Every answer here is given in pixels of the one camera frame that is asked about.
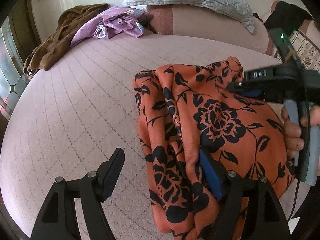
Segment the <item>right human hand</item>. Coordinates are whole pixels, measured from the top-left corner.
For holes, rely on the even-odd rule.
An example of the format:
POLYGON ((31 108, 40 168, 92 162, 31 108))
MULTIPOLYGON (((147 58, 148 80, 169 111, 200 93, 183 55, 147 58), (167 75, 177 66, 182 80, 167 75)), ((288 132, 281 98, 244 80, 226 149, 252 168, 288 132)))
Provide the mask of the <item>right human hand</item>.
MULTIPOLYGON (((281 109, 281 118, 284 120, 284 139, 287 148, 287 157, 293 159, 296 154, 303 149, 304 141, 300 138, 302 129, 289 119, 289 114, 285 107, 281 109)), ((310 125, 319 126, 320 107, 313 106, 310 110, 310 125)))

